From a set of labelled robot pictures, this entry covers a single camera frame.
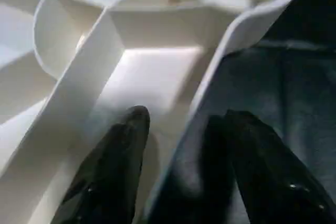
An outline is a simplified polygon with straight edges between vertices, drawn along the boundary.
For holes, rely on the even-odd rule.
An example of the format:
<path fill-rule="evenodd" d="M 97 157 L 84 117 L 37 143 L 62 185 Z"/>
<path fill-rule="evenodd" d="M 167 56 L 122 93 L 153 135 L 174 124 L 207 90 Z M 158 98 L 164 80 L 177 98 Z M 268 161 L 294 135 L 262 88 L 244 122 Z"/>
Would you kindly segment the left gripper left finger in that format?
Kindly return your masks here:
<path fill-rule="evenodd" d="M 81 163 L 51 223 L 132 223 L 150 114 L 128 108 Z"/>

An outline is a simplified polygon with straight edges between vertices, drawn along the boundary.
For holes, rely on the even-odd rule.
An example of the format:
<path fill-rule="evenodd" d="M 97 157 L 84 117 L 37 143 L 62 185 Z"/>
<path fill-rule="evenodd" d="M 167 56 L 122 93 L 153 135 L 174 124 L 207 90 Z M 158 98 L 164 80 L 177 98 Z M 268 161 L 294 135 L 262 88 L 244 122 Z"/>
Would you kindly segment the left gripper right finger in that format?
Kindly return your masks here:
<path fill-rule="evenodd" d="M 211 115 L 213 179 L 230 204 L 237 186 L 250 223 L 335 223 L 335 203 L 276 131 L 248 111 Z"/>

